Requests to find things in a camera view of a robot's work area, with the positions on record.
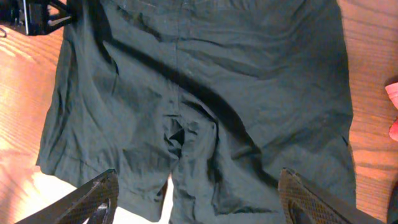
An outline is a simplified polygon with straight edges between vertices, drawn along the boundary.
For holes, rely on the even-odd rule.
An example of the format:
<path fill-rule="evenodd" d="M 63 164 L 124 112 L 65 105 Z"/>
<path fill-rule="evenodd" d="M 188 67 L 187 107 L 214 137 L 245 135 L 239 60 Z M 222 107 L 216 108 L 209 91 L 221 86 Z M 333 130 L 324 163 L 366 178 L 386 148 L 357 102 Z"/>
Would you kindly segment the navy blue garment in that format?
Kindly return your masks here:
<path fill-rule="evenodd" d="M 389 206 L 387 209 L 387 224 L 397 224 L 398 222 L 398 184 L 394 185 Z"/>

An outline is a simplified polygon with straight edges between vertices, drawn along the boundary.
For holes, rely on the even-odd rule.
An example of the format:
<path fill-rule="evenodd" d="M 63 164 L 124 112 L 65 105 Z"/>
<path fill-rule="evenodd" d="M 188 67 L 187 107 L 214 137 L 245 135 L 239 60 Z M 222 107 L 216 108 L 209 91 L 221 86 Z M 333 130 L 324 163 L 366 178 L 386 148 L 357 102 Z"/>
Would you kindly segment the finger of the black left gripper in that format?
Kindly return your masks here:
<path fill-rule="evenodd" d="M 48 35 L 74 18 L 59 0 L 1 0 L 1 25 L 26 36 Z"/>

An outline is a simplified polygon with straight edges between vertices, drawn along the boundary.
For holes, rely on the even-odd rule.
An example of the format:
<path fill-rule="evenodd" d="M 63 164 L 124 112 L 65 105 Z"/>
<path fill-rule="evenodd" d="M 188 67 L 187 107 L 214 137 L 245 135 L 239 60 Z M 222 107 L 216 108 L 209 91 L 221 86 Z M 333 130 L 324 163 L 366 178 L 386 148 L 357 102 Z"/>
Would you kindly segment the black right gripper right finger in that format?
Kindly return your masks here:
<path fill-rule="evenodd" d="M 281 171 L 278 191 L 288 224 L 382 224 L 292 169 Z"/>

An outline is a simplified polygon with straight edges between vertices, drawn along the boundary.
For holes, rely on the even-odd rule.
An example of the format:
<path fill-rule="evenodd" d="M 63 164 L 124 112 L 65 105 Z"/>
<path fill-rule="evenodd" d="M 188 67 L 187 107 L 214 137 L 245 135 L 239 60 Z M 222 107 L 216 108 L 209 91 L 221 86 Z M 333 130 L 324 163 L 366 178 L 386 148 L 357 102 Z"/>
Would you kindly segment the black shorts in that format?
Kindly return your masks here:
<path fill-rule="evenodd" d="M 69 1 L 37 164 L 171 223 L 283 223 L 288 167 L 356 203 L 341 10 L 333 0 Z"/>

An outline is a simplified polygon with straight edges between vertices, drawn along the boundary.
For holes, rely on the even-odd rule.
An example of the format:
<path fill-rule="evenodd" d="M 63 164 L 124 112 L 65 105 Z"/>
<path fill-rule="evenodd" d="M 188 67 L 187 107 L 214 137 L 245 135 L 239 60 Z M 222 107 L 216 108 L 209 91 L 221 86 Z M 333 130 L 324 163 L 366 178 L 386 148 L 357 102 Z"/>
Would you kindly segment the red garment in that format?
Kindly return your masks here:
<path fill-rule="evenodd" d="M 391 106 L 396 113 L 396 118 L 389 128 L 389 137 L 393 141 L 397 142 L 397 82 L 387 85 L 385 87 L 385 91 L 387 93 Z"/>

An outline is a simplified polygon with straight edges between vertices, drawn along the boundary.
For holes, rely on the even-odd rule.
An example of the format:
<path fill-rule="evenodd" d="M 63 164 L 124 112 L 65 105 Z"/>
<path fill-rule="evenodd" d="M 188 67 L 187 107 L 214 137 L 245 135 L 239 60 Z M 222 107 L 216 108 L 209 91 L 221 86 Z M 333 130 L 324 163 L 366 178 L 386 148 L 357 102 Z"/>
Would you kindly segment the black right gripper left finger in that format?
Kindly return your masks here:
<path fill-rule="evenodd" d="M 16 224 L 112 224 L 118 206 L 118 195 L 117 172 L 108 169 Z"/>

